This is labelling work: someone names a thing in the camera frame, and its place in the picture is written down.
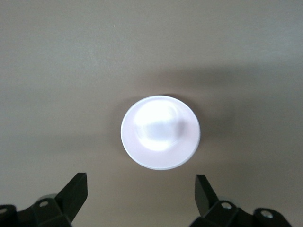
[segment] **beige surface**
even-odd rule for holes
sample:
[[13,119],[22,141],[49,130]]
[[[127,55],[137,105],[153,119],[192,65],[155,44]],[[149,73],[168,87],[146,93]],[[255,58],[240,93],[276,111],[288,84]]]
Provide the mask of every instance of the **beige surface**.
[[[303,2],[0,1],[0,204],[87,172],[75,227],[186,227],[196,174],[251,213],[303,224]],[[197,114],[196,154],[139,166],[120,123],[168,94]]]

